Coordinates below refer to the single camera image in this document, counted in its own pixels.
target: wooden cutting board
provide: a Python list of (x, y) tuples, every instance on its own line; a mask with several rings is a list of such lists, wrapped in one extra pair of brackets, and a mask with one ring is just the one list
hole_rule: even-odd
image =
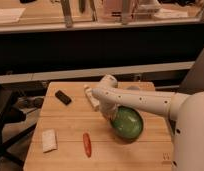
[[(139, 139), (125, 143), (114, 133), (100, 112), (94, 112), (87, 101), (83, 86), (96, 83), (53, 82), (50, 84), (40, 113), (24, 170), (30, 171), (170, 171), (172, 142), (166, 120), (140, 112), (144, 130)], [(154, 90), (152, 83), (120, 82), (120, 88), (136, 85), (142, 90)], [(62, 90), (73, 100), (65, 106), (55, 98)], [(58, 149), (42, 152), (41, 134), (55, 129)], [(82, 135), (88, 132), (92, 156), (85, 155)]]

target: black remote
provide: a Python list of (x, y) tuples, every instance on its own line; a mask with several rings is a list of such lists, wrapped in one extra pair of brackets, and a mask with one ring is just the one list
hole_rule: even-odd
[(65, 93), (63, 93), (61, 90), (57, 91), (55, 93), (55, 96), (63, 102), (65, 105), (68, 105), (72, 100), (70, 97), (68, 97)]

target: black chair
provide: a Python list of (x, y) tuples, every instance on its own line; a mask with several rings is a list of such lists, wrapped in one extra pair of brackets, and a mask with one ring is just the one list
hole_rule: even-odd
[(16, 136), (13, 136), (9, 140), (3, 142), (2, 130), (7, 123), (21, 122), (26, 119), (26, 115), (19, 109), (13, 107), (13, 104), (17, 101), (17, 95), (11, 90), (6, 90), (0, 85), (0, 158), (5, 157), (12, 162), (23, 166), (24, 161), (9, 153), (7, 150), (21, 138), (33, 131), (36, 124), (20, 132)]

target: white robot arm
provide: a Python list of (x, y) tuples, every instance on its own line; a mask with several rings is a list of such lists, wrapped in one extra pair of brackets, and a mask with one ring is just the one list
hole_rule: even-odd
[(172, 170), (204, 171), (204, 92), (190, 96), (117, 89), (117, 80), (106, 75), (92, 93), (106, 118), (114, 116), (120, 104), (176, 121)]

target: sausage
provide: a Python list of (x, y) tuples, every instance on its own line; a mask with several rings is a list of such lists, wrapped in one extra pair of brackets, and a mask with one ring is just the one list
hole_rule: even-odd
[(88, 133), (83, 134), (83, 143), (84, 143), (84, 149), (87, 157), (91, 157), (92, 149), (91, 149), (90, 136)]

